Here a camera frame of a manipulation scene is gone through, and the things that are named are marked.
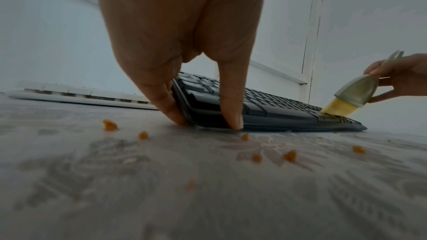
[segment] brush bristle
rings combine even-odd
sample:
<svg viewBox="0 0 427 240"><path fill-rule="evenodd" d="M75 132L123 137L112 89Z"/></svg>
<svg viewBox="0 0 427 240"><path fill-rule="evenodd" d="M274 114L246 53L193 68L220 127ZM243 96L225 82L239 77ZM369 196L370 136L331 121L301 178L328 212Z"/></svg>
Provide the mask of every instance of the brush bristle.
<svg viewBox="0 0 427 240"><path fill-rule="evenodd" d="M354 113L357 109L359 109L359 107L340 100L339 98L335 98L320 112L336 116L348 116Z"/></svg>

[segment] food crumb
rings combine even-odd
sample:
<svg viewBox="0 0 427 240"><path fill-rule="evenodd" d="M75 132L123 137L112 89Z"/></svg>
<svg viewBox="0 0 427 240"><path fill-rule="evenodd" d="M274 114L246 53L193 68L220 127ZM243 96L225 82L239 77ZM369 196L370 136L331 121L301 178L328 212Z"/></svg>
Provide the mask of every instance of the food crumb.
<svg viewBox="0 0 427 240"><path fill-rule="evenodd" d="M260 163L262 161L262 156L255 154L255 155L252 156L252 161L256 162L256 163Z"/></svg>
<svg viewBox="0 0 427 240"><path fill-rule="evenodd" d="M194 180L190 180L187 184L187 190L194 190L196 188L196 182Z"/></svg>
<svg viewBox="0 0 427 240"><path fill-rule="evenodd" d="M366 153L365 149L361 146L353 146L353 151L356 153Z"/></svg>
<svg viewBox="0 0 427 240"><path fill-rule="evenodd" d="M147 132L141 132L140 134L138 134L138 138L140 140L146 140L146 139L148 139L148 133Z"/></svg>
<svg viewBox="0 0 427 240"><path fill-rule="evenodd" d="M287 154L284 154L283 159L289 162L295 162L295 160L297 159L296 151L291 151L291 152L288 152Z"/></svg>
<svg viewBox="0 0 427 240"><path fill-rule="evenodd" d="M110 120L103 120L102 123L104 123L104 130L105 131L115 131L117 130L117 124L110 121Z"/></svg>

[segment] brush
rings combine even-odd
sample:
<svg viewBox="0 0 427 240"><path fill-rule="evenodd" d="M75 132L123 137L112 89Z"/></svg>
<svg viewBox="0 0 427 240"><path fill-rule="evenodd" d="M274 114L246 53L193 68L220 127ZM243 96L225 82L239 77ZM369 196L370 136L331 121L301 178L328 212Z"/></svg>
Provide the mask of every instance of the brush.
<svg viewBox="0 0 427 240"><path fill-rule="evenodd" d="M382 64L399 59L402 56L403 51L395 51ZM336 98L320 112L336 116L348 116L362 108L372 98L377 90L378 83L379 79L369 74L360 76L338 90L334 95Z"/></svg>

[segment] keyboard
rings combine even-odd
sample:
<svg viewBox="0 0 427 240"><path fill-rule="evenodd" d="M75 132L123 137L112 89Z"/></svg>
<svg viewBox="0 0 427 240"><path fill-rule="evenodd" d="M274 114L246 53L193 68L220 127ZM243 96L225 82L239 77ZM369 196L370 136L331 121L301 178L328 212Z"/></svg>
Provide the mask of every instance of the keyboard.
<svg viewBox="0 0 427 240"><path fill-rule="evenodd" d="M230 128L220 110L219 81L180 72L172 91L187 121L205 128ZM321 113L322 108L300 101L245 89L243 130L269 132L363 131L355 120Z"/></svg>

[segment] table surface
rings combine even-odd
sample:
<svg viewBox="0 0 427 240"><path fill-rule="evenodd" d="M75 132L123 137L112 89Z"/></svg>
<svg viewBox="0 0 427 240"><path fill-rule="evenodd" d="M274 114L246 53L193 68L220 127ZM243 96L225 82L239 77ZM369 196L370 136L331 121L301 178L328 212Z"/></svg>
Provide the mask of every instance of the table surface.
<svg viewBox="0 0 427 240"><path fill-rule="evenodd" d="M427 137L243 141L157 111L0 96L0 198L2 240L427 239Z"/></svg>

